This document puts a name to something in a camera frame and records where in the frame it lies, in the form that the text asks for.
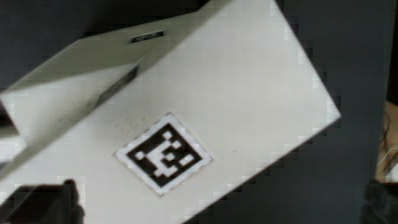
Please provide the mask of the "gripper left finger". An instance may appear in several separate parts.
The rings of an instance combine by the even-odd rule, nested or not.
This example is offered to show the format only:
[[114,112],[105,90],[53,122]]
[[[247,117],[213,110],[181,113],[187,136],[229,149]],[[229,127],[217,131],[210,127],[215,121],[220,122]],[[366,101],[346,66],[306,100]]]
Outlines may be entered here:
[[0,224],[84,224],[76,183],[23,185],[0,203]]

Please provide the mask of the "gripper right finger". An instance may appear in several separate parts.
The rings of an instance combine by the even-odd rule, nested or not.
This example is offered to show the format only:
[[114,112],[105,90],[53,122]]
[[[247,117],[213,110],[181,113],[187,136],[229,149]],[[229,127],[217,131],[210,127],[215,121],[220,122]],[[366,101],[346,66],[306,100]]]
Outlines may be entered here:
[[361,224],[398,224],[398,183],[368,182]]

